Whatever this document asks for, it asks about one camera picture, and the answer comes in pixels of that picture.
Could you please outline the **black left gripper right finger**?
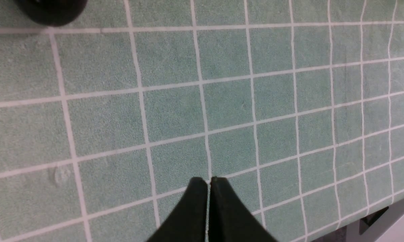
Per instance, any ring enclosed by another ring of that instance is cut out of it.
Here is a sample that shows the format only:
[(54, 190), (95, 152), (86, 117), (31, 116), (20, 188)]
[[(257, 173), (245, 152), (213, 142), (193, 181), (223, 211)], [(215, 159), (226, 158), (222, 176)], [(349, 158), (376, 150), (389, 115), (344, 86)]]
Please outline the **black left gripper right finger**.
[(275, 242), (239, 199), (224, 177), (211, 178), (208, 240), (210, 242)]

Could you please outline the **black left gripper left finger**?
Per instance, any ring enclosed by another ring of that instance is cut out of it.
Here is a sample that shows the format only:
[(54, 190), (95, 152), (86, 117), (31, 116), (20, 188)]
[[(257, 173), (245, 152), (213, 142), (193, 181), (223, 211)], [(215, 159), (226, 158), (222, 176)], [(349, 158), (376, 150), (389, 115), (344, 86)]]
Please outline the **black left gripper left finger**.
[(184, 194), (148, 242), (204, 242), (208, 185), (193, 177)]

